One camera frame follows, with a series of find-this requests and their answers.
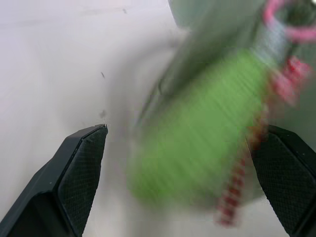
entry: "pink loop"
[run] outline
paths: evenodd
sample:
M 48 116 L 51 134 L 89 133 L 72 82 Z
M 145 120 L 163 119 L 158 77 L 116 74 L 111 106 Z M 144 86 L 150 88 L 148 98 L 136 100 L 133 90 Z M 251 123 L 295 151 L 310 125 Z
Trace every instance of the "pink loop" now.
M 269 26 L 275 21 L 275 13 L 293 0 L 268 0 L 263 13 L 264 23 Z M 316 26 L 313 27 L 287 27 L 286 34 L 295 42 L 316 41 Z

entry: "white surface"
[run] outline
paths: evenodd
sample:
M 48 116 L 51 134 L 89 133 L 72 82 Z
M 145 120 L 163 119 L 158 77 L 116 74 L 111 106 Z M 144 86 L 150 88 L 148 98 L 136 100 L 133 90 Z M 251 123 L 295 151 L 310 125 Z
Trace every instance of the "white surface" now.
M 205 211 L 145 210 L 126 190 L 129 125 L 183 38 L 166 2 L 0 2 L 0 219 L 67 135 L 105 122 L 84 236 L 287 236 L 266 200 L 246 208 L 240 228 L 224 230 Z

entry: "green object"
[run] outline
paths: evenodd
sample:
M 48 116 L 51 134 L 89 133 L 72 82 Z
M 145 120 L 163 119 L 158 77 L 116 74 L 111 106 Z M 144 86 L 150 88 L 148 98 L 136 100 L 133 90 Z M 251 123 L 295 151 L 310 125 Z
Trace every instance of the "green object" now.
M 134 195 L 162 202 L 204 187 L 218 197 L 261 112 L 269 68 L 243 50 L 199 75 L 146 131 L 128 170 Z

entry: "pink string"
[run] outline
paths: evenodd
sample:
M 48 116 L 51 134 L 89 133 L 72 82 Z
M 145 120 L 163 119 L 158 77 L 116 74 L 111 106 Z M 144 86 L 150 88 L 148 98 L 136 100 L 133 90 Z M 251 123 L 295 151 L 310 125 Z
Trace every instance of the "pink string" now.
M 275 13 L 286 4 L 292 2 L 293 0 L 268 0 L 266 8 L 263 13 L 264 23 L 267 26 L 273 24 L 273 22 L 276 20 L 274 17 Z M 316 26 L 297 28 L 287 27 L 286 34 L 292 41 L 295 42 L 316 41 Z

